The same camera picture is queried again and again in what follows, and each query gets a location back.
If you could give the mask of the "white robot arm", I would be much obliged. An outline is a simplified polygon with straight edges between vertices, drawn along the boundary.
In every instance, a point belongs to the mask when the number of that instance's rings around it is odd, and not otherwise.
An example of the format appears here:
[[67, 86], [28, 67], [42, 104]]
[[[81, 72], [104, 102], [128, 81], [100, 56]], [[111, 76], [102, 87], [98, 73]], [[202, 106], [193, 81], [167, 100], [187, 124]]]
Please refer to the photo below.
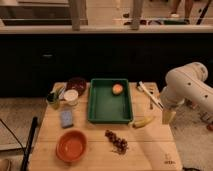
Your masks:
[[208, 70], [200, 62], [174, 68], [166, 74], [166, 86], [160, 93], [163, 124], [169, 124], [173, 120], [175, 109], [186, 99], [213, 114], [213, 88], [205, 84], [207, 77]]

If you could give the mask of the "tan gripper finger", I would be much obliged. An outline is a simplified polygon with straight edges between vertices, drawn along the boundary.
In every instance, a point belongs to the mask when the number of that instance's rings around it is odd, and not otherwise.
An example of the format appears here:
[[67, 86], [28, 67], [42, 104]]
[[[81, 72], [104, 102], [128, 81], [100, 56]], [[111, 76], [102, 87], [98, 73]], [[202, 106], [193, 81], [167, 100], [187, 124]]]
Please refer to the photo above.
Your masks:
[[162, 112], [162, 123], [169, 124], [175, 115], [176, 112], [174, 110], [164, 109]]

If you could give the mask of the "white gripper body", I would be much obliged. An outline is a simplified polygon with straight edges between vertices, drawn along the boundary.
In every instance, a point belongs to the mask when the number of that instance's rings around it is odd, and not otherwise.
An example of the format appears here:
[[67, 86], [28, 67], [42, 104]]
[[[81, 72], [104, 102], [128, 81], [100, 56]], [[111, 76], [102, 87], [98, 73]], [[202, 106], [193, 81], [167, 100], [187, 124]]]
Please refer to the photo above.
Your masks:
[[163, 88], [160, 93], [160, 99], [163, 106], [167, 109], [177, 108], [184, 103], [184, 98], [170, 87]]

